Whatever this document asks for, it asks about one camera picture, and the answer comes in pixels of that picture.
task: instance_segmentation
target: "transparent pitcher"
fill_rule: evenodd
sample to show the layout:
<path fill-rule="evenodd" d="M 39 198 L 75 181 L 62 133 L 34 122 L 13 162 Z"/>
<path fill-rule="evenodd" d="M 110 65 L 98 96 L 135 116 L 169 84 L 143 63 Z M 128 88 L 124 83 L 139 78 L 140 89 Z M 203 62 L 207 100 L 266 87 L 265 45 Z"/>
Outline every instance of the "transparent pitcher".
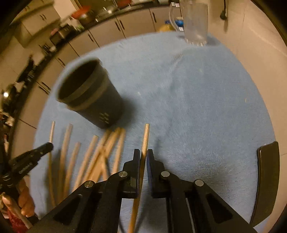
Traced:
<path fill-rule="evenodd" d="M 173 9 L 180 7 L 184 28 L 176 25 Z M 180 3 L 170 4 L 169 20 L 176 31 L 184 31 L 188 43 L 203 46 L 207 43 L 208 8 L 207 4 L 195 0 L 180 0 Z"/>

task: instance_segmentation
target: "human hand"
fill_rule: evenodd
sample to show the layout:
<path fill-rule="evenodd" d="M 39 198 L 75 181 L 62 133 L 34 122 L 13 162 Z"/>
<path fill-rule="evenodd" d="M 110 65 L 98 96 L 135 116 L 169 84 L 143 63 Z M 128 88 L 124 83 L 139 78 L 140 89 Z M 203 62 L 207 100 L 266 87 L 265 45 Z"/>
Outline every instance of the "human hand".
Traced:
<path fill-rule="evenodd" d="M 30 196 L 29 188 L 26 186 L 26 183 L 23 179 L 19 182 L 19 191 L 20 191 L 20 196 L 18 199 L 18 205 L 21 208 L 21 214 L 26 216 L 27 218 L 33 216 L 35 205 L 34 205 L 32 197 Z M 12 198 L 8 195 L 3 195 L 2 201 L 4 205 L 8 208 L 8 210 L 14 216 L 19 218 L 19 216 L 17 215 L 17 213 L 15 212 L 13 208 Z"/>

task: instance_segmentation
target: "round table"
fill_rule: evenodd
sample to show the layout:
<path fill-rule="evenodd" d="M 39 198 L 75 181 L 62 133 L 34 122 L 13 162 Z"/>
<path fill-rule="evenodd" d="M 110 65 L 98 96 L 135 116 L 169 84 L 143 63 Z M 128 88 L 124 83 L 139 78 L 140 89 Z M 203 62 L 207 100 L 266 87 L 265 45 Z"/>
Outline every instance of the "round table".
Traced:
<path fill-rule="evenodd" d="M 34 147 L 54 132 L 53 169 L 57 180 L 58 161 L 69 123 L 73 131 L 67 162 L 77 141 L 81 149 L 72 183 L 93 135 L 99 129 L 63 103 L 57 90 L 75 65 L 99 58 L 119 94 L 125 111 L 112 127 L 127 130 L 119 169 L 141 149 L 145 123 L 150 124 L 148 148 L 155 159 L 181 179 L 202 179 L 246 221 L 250 221 L 257 191 L 256 149 L 275 140 L 265 104 L 236 57 L 215 38 L 208 45 L 187 44 L 175 32 L 152 33 L 121 40 L 72 61 L 59 76 L 43 110 Z M 114 155 L 110 156 L 112 167 Z M 51 209 L 47 178 L 48 157 L 31 172 L 31 194 L 36 213 Z M 133 200 L 124 199 L 121 221 L 130 221 Z M 147 174 L 138 214 L 139 232 L 167 232 L 165 200 L 149 195 Z"/>

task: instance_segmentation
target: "cabinet handle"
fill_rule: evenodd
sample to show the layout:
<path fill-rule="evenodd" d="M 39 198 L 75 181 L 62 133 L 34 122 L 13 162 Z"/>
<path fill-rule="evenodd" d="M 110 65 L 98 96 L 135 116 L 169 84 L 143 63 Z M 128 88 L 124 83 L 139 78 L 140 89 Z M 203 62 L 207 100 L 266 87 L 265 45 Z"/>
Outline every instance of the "cabinet handle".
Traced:
<path fill-rule="evenodd" d="M 115 21 L 115 24 L 116 24 L 118 30 L 121 31 L 116 21 Z"/>
<path fill-rule="evenodd" d="M 152 15 L 154 16 L 154 22 L 156 23 L 156 16 L 154 15 L 154 13 L 152 13 Z"/>
<path fill-rule="evenodd" d="M 44 82 L 41 82 L 41 83 L 42 83 L 44 86 L 46 86 L 49 91 L 51 90 L 51 88 L 49 88 Z"/>
<path fill-rule="evenodd" d="M 92 41 L 92 42 L 94 42 L 94 41 L 93 41 L 93 39 L 92 39 L 92 37 L 91 37 L 91 35 L 90 35 L 90 34 L 88 34 L 88 36 L 89 36 L 89 38 L 91 39 L 91 41 Z"/>
<path fill-rule="evenodd" d="M 123 23 L 122 23 L 122 21 L 121 21 L 121 20 L 120 20 L 120 24 L 121 24 L 121 26 L 123 27 L 123 29 L 125 30 L 125 28 L 124 28 Z"/>
<path fill-rule="evenodd" d="M 63 61 L 60 58 L 57 58 L 58 61 L 60 61 L 62 63 L 63 66 L 66 66 L 65 63 L 63 63 Z"/>
<path fill-rule="evenodd" d="M 49 95 L 49 92 L 47 92 L 43 87 L 38 86 L 42 91 L 44 91 L 47 95 Z"/>

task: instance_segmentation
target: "screw head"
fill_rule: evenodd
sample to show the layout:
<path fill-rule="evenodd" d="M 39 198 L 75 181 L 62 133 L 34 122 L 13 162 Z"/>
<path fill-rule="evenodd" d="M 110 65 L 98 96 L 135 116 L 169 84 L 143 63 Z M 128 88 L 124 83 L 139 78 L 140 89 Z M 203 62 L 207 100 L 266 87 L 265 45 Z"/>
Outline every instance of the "screw head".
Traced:
<path fill-rule="evenodd" d="M 86 181 L 86 182 L 84 183 L 84 186 L 85 186 L 86 188 L 90 188 L 90 187 L 92 187 L 93 185 L 94 185 L 94 182 L 91 181 L 91 180 L 88 180 L 88 181 Z"/>
<path fill-rule="evenodd" d="M 195 184 L 196 184 L 197 186 L 203 186 L 203 185 L 204 185 L 204 182 L 203 182 L 202 180 L 196 180 L 196 181 L 195 181 Z"/>
<path fill-rule="evenodd" d="M 119 173 L 119 176 L 120 176 L 120 177 L 126 177 L 126 176 L 127 176 L 127 172 L 121 171 L 121 172 Z"/>
<path fill-rule="evenodd" d="M 170 173 L 168 171 L 163 171 L 161 175 L 162 177 L 169 177 Z"/>

